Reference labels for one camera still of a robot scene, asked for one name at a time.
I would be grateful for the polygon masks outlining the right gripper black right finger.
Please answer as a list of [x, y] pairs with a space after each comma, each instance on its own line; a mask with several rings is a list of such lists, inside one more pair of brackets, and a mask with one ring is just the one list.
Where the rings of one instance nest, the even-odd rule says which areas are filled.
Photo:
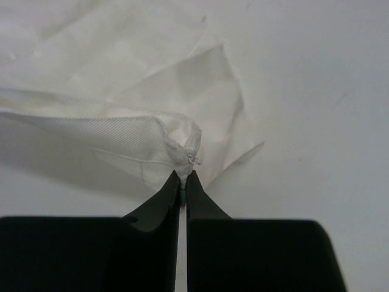
[[332, 243], [313, 220], [237, 219], [186, 184], [189, 291], [345, 291]]

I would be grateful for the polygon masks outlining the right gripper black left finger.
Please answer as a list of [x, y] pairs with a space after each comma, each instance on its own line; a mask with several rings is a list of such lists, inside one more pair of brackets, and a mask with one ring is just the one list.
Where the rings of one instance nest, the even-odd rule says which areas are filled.
[[173, 291], [180, 180], [122, 217], [1, 218], [2, 291]]

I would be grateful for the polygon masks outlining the white pleated skirt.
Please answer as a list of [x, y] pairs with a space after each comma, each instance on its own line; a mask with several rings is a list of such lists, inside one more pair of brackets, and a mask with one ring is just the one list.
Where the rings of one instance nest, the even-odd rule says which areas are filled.
[[1, 116], [159, 189], [262, 146], [215, 33], [174, 1], [2, 1]]

